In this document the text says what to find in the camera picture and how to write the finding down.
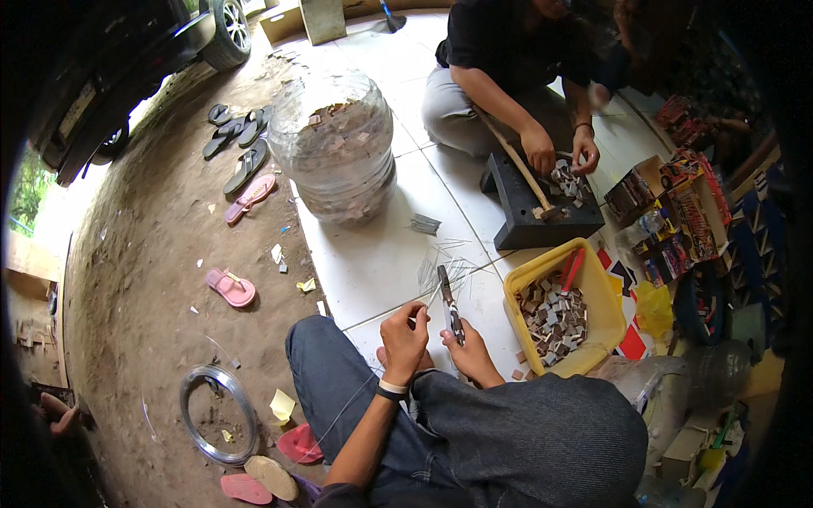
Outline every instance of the tree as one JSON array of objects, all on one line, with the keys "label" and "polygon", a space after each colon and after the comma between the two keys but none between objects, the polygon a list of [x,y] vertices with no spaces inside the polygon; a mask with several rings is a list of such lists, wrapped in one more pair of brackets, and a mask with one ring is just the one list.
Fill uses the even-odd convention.
[{"label": "tree", "polygon": [[[45,196],[48,186],[55,180],[55,176],[48,172],[39,154],[31,146],[26,145],[11,183],[8,214],[26,227],[34,229],[34,220],[37,218],[40,201]],[[13,221],[9,220],[9,225],[12,230],[21,232],[27,237],[33,235]]]}]

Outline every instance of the wire coil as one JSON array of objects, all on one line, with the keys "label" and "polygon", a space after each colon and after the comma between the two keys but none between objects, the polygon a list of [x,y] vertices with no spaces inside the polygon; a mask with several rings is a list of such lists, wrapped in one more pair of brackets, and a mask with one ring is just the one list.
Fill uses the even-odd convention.
[{"label": "wire coil", "polygon": [[[227,454],[211,445],[208,441],[203,439],[200,432],[192,424],[192,417],[189,416],[189,394],[192,390],[209,380],[215,381],[217,384],[228,390],[232,394],[234,400],[240,405],[243,414],[246,416],[248,422],[248,448],[239,454]],[[219,367],[217,365],[202,364],[192,367],[183,380],[180,382],[180,415],[184,419],[186,431],[192,440],[201,449],[201,451],[209,458],[217,462],[226,464],[228,466],[242,466],[248,459],[257,453],[259,447],[259,433],[257,430],[257,417],[254,414],[254,407],[249,402],[248,395],[243,389],[240,381],[234,375]]]}]

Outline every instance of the yellow plastic basket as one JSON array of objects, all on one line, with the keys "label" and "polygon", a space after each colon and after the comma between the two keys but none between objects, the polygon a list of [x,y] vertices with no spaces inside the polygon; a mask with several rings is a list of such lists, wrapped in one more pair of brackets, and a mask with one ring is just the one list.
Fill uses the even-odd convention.
[{"label": "yellow plastic basket", "polygon": [[[531,338],[531,332],[522,318],[522,311],[515,295],[534,280],[547,277],[552,271],[562,271],[567,256],[579,248],[584,248],[585,260],[573,279],[572,287],[581,289],[584,294],[582,300],[587,303],[587,338],[577,350],[545,369]],[[553,372],[562,377],[585,374],[624,339],[626,320],[618,298],[610,286],[602,262],[584,238],[574,238],[511,270],[502,284],[502,289],[505,292],[503,303],[508,320],[511,321],[511,326],[520,339],[528,364],[540,376],[546,372]]]}]

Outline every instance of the red flip-flop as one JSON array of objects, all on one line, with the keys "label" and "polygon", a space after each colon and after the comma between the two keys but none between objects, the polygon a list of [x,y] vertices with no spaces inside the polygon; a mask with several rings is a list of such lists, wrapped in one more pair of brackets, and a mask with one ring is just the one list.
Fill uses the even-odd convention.
[{"label": "red flip-flop", "polygon": [[261,202],[276,187],[276,176],[262,175],[254,179],[246,187],[242,196],[226,209],[223,218],[229,226],[233,226],[246,212],[251,210],[255,203]]},{"label": "red flip-flop", "polygon": [[274,501],[274,496],[265,488],[263,482],[255,480],[246,473],[220,477],[220,488],[224,494],[235,499],[242,499],[255,505],[267,505]]},{"label": "red flip-flop", "polygon": [[298,464],[312,464],[323,457],[309,423],[287,431],[276,442],[276,447],[285,457]]},{"label": "red flip-flop", "polygon": [[231,306],[245,307],[257,296],[257,289],[247,279],[235,276],[231,268],[220,271],[212,268],[206,274],[206,283],[226,299]]}]

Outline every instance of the dirt floor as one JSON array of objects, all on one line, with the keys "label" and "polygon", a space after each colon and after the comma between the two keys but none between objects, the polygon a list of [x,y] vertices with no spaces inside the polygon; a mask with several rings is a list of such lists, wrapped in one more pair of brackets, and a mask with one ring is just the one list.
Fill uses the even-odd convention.
[{"label": "dirt floor", "polygon": [[[276,389],[296,397],[285,334],[297,320],[315,314],[324,295],[320,289],[303,295],[296,287],[316,274],[288,201],[287,179],[278,176],[277,191],[230,228],[223,219],[229,203],[222,188],[244,150],[233,142],[209,162],[201,155],[214,131],[209,109],[216,103],[245,109],[273,103],[290,66],[269,59],[270,46],[256,20],[251,27],[254,48],[242,68],[217,74],[197,63],[165,83],[73,237],[65,301],[67,365],[72,387],[98,424],[90,439],[114,493],[109,506],[241,504],[221,493],[224,469],[204,458],[180,419],[181,378],[215,356],[225,366],[239,358],[236,375],[260,422],[260,453],[292,464],[272,447],[281,430],[272,425],[269,403]],[[272,172],[270,162],[259,174]],[[280,231],[288,225],[291,229]],[[272,261],[276,243],[283,247],[288,275]],[[244,310],[232,308],[204,282],[211,267],[231,267],[253,282],[256,301]],[[203,385],[189,405],[213,445],[229,452],[241,448],[246,421],[234,400],[217,399]],[[297,405],[287,428],[303,421]],[[234,443],[224,442],[223,430],[233,434]],[[324,477],[320,465],[292,471],[317,482]]]}]

